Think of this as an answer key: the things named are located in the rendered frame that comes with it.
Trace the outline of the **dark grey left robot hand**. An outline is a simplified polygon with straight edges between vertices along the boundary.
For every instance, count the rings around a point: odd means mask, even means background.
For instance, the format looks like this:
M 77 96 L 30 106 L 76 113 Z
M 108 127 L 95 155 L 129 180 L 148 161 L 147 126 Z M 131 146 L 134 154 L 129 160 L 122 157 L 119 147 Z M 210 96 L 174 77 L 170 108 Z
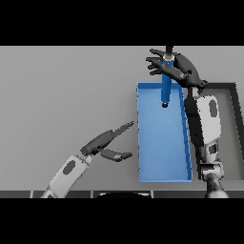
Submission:
M 126 123 L 116 130 L 109 130 L 103 132 L 92 139 L 87 145 L 85 145 L 80 152 L 84 156 L 97 155 L 98 153 L 111 161 L 120 162 L 122 160 L 132 157 L 131 152 L 116 152 L 108 149 L 108 145 L 125 130 L 134 124 L 133 121 Z

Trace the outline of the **blue bin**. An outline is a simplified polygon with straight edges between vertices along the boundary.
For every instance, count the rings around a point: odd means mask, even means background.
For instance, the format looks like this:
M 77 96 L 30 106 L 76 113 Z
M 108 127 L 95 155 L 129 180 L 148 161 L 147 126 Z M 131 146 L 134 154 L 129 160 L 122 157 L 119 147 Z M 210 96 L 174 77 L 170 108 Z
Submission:
M 191 182 L 193 170 L 183 89 L 172 82 L 170 103 L 161 105 L 160 82 L 136 87 L 139 181 Z

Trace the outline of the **blue pipe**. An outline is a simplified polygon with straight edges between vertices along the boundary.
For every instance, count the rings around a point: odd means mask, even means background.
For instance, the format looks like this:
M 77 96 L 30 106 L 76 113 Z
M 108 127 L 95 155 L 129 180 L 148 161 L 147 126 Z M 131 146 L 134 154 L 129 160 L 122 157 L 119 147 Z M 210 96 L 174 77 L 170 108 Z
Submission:
M 162 63 L 172 66 L 174 61 L 173 46 L 166 47 L 166 53 L 163 55 Z M 162 75 L 161 104 L 167 108 L 170 103 L 172 79 L 166 74 Z

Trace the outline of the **dark grey bin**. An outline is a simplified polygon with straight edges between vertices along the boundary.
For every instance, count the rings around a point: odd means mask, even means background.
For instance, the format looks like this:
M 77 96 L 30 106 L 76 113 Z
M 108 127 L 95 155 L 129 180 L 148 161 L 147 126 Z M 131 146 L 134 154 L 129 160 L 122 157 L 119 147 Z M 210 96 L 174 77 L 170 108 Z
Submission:
M 244 180 L 244 124 L 235 83 L 211 83 L 200 93 L 213 95 L 218 102 L 221 137 L 219 159 L 226 180 Z

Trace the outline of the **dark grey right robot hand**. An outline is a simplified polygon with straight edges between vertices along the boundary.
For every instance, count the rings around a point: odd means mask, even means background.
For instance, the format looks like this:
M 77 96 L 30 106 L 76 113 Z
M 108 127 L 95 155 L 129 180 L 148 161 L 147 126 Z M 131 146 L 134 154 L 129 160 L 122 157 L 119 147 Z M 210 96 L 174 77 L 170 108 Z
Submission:
M 201 91 L 205 89 L 208 82 L 199 77 L 194 64 L 183 54 L 173 53 L 173 65 L 168 65 L 163 62 L 163 57 L 166 55 L 164 51 L 150 49 L 156 57 L 147 57 L 146 60 L 151 64 L 148 66 L 150 75 L 164 74 L 176 81 L 182 88 L 197 87 Z

